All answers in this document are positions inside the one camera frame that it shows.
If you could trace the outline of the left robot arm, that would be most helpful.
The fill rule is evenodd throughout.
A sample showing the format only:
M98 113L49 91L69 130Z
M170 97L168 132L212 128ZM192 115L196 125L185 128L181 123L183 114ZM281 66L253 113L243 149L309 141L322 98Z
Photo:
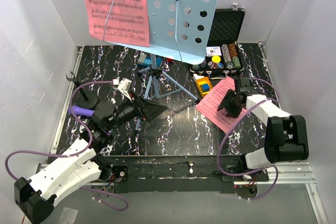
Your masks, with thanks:
M85 131L61 156L28 179L21 177L14 183L16 205L31 223L42 223L74 191L91 181L111 178L113 165L100 153L111 141L111 131L134 118L151 122L166 110L166 105L134 93L119 106L99 102Z

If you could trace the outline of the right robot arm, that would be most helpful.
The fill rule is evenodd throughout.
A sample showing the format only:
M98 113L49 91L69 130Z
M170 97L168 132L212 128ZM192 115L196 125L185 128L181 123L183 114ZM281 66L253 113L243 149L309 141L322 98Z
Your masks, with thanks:
M226 116L243 118L242 113L253 113L266 126L263 148L243 154L231 172L219 171L227 176L251 180L257 172L276 163L305 161L309 157L307 125L302 115L292 115L280 109L277 101L254 89L253 79L239 77L234 80L234 89L226 92L218 111L225 110Z

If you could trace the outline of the light blue music stand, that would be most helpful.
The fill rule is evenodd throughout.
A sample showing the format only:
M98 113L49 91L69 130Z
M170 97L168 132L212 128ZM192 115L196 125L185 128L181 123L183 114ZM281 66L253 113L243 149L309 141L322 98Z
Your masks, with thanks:
M217 0L147 0L150 45L125 44L151 56L151 65L142 69L153 74L156 57L189 64L203 62Z

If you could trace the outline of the black microphone stand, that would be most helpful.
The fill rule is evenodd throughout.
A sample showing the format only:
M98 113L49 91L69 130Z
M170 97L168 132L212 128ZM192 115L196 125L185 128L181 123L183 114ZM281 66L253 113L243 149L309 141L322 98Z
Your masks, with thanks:
M70 77L66 75L66 79L69 82L73 82L75 87L78 88L81 82L77 79L74 72L71 71L70 74ZM99 102L98 95L93 91L85 91L83 88L79 89L79 93L79 97L75 98L75 105L83 109L94 110Z

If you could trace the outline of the purple toy microphone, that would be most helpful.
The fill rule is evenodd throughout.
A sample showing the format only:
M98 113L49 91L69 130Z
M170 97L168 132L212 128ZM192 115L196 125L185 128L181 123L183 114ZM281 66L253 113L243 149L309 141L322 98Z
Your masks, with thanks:
M84 109L76 105L72 105L68 108L68 113L72 114L72 112L75 115L88 116L88 117L92 117L92 115L94 114L94 110Z

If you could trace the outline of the pink sheet music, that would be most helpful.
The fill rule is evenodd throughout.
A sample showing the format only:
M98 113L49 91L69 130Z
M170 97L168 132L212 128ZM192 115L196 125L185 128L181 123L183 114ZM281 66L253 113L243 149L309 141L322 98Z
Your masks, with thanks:
M84 0L92 38L148 47L147 0Z
M228 130L236 122L238 122L238 120L242 118L242 115L247 111L246 109L242 109L242 112L236 119L228 118L224 109L217 111L220 102L229 89L234 90L235 85L234 79L227 77L226 79L221 80L218 84L216 84L196 106L197 111L199 111L225 133L227 133Z

